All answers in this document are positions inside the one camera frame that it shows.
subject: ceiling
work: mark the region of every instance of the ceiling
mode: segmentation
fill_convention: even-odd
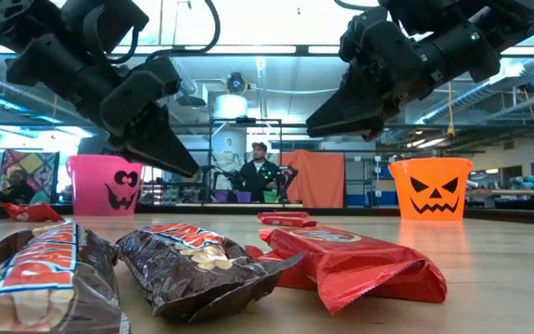
[[[351,15],[351,12],[343,11],[334,6],[318,7],[313,5],[313,2],[306,0],[294,0],[292,2],[279,1],[277,5],[281,7],[281,10],[285,10],[287,14],[282,16],[282,24],[278,25],[279,28],[273,33],[259,33],[258,27],[264,27],[269,24],[264,18],[269,15],[254,15],[254,20],[259,20],[262,24],[251,24],[253,19],[249,19],[247,16],[240,17],[239,12],[231,10],[231,6],[228,6],[225,0],[216,0],[216,7],[221,12],[223,21],[223,31],[221,41],[225,41],[225,44],[235,44],[238,41],[241,45],[248,45],[250,42],[255,41],[257,44],[273,44],[277,41],[283,41],[285,38],[289,42],[280,44],[297,44],[298,39],[304,38],[304,40],[311,39],[311,42],[316,43],[324,41],[324,44],[336,43],[338,36],[345,30],[345,23]],[[151,5],[152,2],[141,2],[140,5],[145,5],[146,8]],[[251,1],[252,5],[245,5],[240,7],[240,3],[237,9],[241,10],[254,10],[262,11],[268,10],[268,6],[265,1]],[[258,3],[264,6],[261,8],[256,7]],[[201,22],[203,24],[210,24],[210,20],[205,18],[201,19],[198,16],[207,16],[206,9],[202,8],[200,1],[193,1],[193,9],[187,8],[188,3],[186,1],[166,1],[164,3],[164,10],[166,6],[175,6],[173,12],[180,13],[178,19],[174,19],[172,27],[162,26],[162,18],[154,19],[150,15],[152,20],[150,21],[150,27],[147,28],[146,36],[142,38],[147,42],[145,44],[152,44],[153,38],[158,40],[158,35],[163,35],[165,32],[172,32],[163,38],[164,41],[172,39],[173,43],[180,41],[186,41],[189,44],[203,44],[207,40],[206,33],[197,33],[199,31],[205,32],[207,29],[199,26]],[[148,13],[161,12],[161,8],[147,8]],[[327,21],[326,13],[338,13],[338,15],[332,15],[336,19],[332,19],[331,22]],[[294,24],[299,24],[298,32],[290,33],[290,29]],[[323,36],[322,40],[318,39],[319,33]],[[523,45],[534,45],[534,37],[532,42],[526,41]],[[91,127],[89,122],[86,122],[83,118],[79,117],[74,111],[74,108],[67,102],[58,100],[57,107],[55,107],[54,95],[46,88],[43,87],[21,87],[14,86],[9,83],[5,83],[5,59],[0,57],[0,97],[7,102],[3,105],[0,103],[0,123],[14,123],[17,125],[23,125],[24,127],[33,129],[43,129],[44,126],[52,125],[51,122],[45,121],[45,118],[52,117],[64,122],[65,124],[78,125],[87,127],[89,130],[95,130]],[[143,61],[142,58],[132,58],[128,65],[135,66]],[[195,82],[205,84],[209,90],[209,105],[208,108],[189,108],[183,107],[170,99],[169,108],[172,115],[172,124],[178,123],[205,123],[209,121],[210,111],[212,103],[216,96],[225,94],[224,81],[227,75],[231,72],[240,72],[245,79],[252,85],[253,89],[250,89],[245,97],[249,101],[249,115],[250,117],[261,117],[259,110],[260,97],[266,101],[266,112],[268,118],[281,119],[285,123],[302,123],[309,117],[316,109],[319,108],[334,92],[334,89],[339,84],[340,78],[345,71],[347,64],[341,61],[337,57],[255,57],[255,56],[214,56],[214,57],[186,57],[177,58],[176,61],[184,68],[187,75]],[[515,64],[529,61],[529,59],[514,59],[504,62],[504,67],[512,68]],[[259,80],[259,74],[261,67],[258,63],[264,62],[264,71],[261,75],[265,80],[262,82]],[[466,74],[458,77],[451,83],[452,95],[451,98],[457,99],[460,95],[465,94],[472,88],[476,87],[477,83],[473,83],[471,78]],[[491,95],[486,96],[480,102],[467,105],[466,108],[455,109],[455,123],[457,125],[477,124],[478,120],[485,117],[489,117],[495,112],[502,109],[508,109],[513,106],[513,91],[512,86],[501,85],[499,90],[493,91]],[[428,96],[423,101],[414,101],[406,106],[401,114],[397,115],[394,119],[389,120],[388,123],[396,124],[394,126],[401,127],[401,124],[415,124],[423,116],[430,113],[430,111],[446,105],[449,100],[449,86],[447,84],[439,87],[434,93]],[[447,117],[438,118],[434,124],[439,126],[448,121]],[[490,124],[501,125],[518,125],[528,124],[530,121],[528,111],[525,109],[518,110],[500,118],[496,118],[489,122]],[[180,134],[190,133],[186,128],[179,128],[175,130]],[[409,131],[397,132],[395,127],[389,129],[389,135],[382,137],[382,142],[385,144],[394,145],[396,142],[408,142],[418,138],[414,135],[415,129]],[[203,129],[196,129],[195,133],[203,134],[207,131]],[[302,128],[286,128],[286,134],[304,134],[305,130]],[[423,136],[435,136],[445,132],[445,129],[429,129],[426,128],[426,132]],[[503,131],[504,136],[508,136],[513,132]],[[477,142],[482,143],[484,138],[491,138],[491,135],[496,135],[497,132],[488,128],[487,131],[469,131],[463,129],[459,138],[465,138],[471,141],[473,144],[467,144],[474,146]],[[521,132],[514,132],[515,135],[522,135]]]

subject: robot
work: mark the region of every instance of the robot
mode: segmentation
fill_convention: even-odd
[[[156,101],[174,95],[181,78],[170,61],[183,52],[160,50],[129,69],[148,17],[132,0],[0,0],[0,45],[13,84],[43,83],[86,119],[109,133],[128,160],[183,176],[198,165],[169,126]],[[339,56],[349,68],[339,90],[306,121],[308,135],[356,133],[371,140],[400,107],[469,72],[482,81],[500,69],[500,53],[534,34],[534,0],[379,0],[354,17],[341,36]],[[393,18],[387,21],[388,13]],[[110,58],[133,29],[130,52]],[[431,32],[416,42],[417,33]]]

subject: orange curtain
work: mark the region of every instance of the orange curtain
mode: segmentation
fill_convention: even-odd
[[[301,200],[306,208],[342,208],[345,165],[342,154],[297,150],[284,153],[284,165],[298,176],[287,190],[289,200]]]

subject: colorful quilt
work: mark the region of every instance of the colorful quilt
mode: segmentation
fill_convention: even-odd
[[[6,150],[4,163],[1,167],[1,185],[3,190],[9,186],[8,177],[16,170],[24,170],[28,174],[28,184],[34,188],[35,199],[50,202],[56,195],[59,153],[19,152]]]

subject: candy bar wrapper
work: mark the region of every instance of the candy bar wrapper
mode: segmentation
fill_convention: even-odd
[[[284,260],[274,251],[263,253],[262,250],[255,246],[246,246],[245,251],[247,251],[250,256],[261,262]],[[316,283],[302,274],[302,272],[296,266],[289,267],[282,272],[282,275],[277,281],[277,286],[291,289],[316,290]]]
[[[14,222],[65,222],[65,220],[46,203],[37,203],[21,207],[12,203],[0,203],[0,206]]]
[[[276,216],[276,215],[261,215],[259,214],[259,221],[263,225],[279,225],[279,226],[293,226],[293,227],[310,227],[316,226],[316,221],[310,218],[291,217],[291,216]]]
[[[307,212],[259,212],[259,218],[261,217],[296,217],[296,218],[309,218],[310,215]]]
[[[281,272],[301,258],[261,263],[232,240],[188,224],[152,225],[117,245],[152,314],[179,322],[242,311],[270,294]]]
[[[115,262],[107,241],[72,223],[0,241],[0,333],[131,333]]]
[[[416,250],[321,226],[261,230],[260,237],[273,249],[272,260],[305,253],[296,267],[316,282],[332,314],[366,293],[419,302],[446,299],[444,276]]]

